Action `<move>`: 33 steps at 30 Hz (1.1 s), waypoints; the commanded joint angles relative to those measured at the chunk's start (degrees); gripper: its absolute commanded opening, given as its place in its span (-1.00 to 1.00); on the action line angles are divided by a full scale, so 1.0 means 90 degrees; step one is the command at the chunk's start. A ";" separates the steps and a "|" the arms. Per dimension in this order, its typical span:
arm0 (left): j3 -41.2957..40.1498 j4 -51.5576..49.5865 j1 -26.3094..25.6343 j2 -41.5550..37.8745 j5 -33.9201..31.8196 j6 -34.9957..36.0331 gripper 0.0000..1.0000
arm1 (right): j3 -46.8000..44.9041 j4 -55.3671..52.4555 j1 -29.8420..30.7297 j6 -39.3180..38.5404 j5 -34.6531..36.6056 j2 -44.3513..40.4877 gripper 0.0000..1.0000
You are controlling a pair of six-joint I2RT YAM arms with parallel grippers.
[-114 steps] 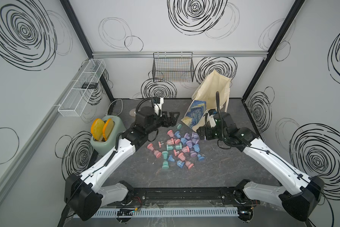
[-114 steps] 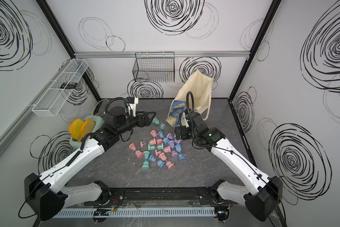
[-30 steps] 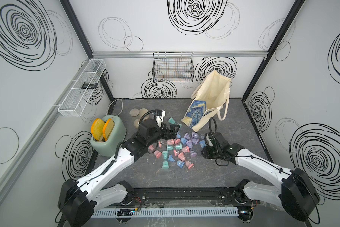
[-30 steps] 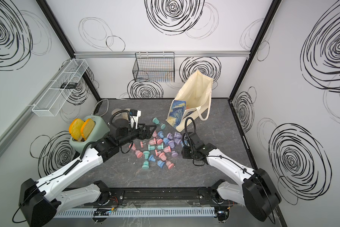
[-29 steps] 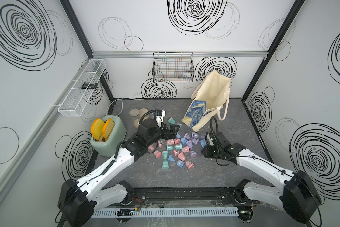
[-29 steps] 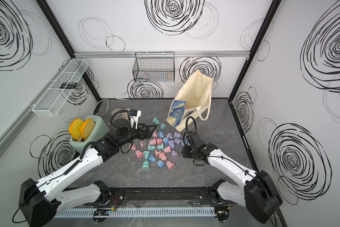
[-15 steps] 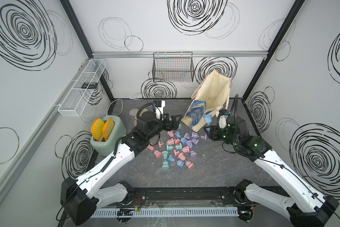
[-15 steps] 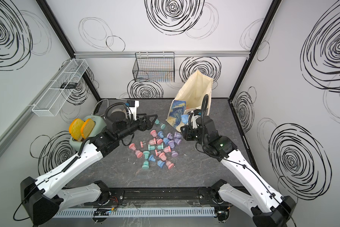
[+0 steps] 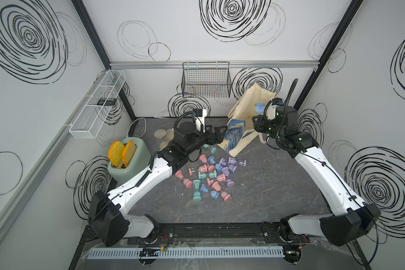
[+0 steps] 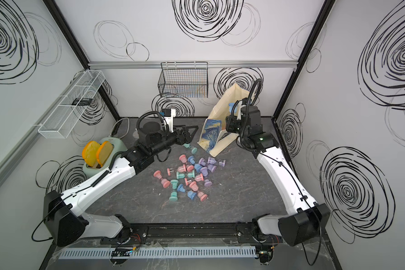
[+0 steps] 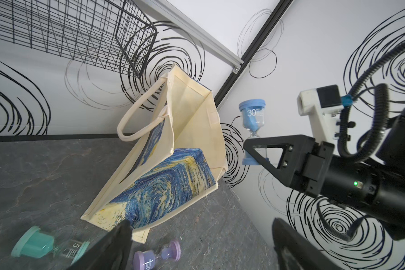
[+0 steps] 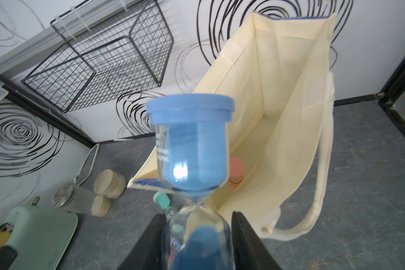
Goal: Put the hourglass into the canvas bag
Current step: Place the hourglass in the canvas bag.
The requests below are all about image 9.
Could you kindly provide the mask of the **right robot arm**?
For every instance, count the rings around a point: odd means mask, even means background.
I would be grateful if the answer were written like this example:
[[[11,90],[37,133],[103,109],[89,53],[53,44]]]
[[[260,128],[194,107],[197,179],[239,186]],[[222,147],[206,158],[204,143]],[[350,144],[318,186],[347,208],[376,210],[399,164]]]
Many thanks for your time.
[[[343,246],[376,228],[380,209],[354,192],[335,171],[317,141],[299,130],[296,109],[267,105],[263,114],[253,116],[252,122],[257,132],[275,139],[278,147],[309,174],[331,211],[323,216],[294,214],[282,219],[284,239],[290,235],[310,235]]]

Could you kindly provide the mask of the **canvas bag with starry print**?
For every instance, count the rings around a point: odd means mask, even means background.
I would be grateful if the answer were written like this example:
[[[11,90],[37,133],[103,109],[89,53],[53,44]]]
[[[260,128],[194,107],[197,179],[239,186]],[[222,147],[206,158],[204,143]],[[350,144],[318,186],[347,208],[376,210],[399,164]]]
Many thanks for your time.
[[[257,116],[256,104],[265,105],[276,97],[276,94],[253,84],[228,113],[227,131],[218,146],[231,157],[236,157],[257,136],[252,118]]]

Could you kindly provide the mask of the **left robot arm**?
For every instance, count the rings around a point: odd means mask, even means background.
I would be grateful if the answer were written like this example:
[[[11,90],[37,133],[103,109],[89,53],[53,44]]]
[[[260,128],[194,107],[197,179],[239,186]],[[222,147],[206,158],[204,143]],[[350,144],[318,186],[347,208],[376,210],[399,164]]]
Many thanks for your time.
[[[198,131],[191,122],[184,122],[174,130],[174,139],[154,154],[146,168],[125,184],[92,196],[88,222],[91,230],[106,247],[128,237],[149,238],[155,221],[150,216],[130,216],[132,207],[161,181],[178,172],[189,156],[203,145],[220,144],[227,126],[207,125]]]

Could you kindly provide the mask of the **blue hourglass front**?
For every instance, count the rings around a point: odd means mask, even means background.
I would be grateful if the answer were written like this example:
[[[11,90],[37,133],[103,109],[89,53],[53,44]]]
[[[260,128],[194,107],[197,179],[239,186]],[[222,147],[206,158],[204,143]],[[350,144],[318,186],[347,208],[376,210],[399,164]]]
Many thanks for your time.
[[[264,104],[264,103],[256,103],[256,104],[255,104],[255,112],[256,112],[257,114],[263,114],[263,112],[264,112],[264,107],[265,107],[265,104]]]

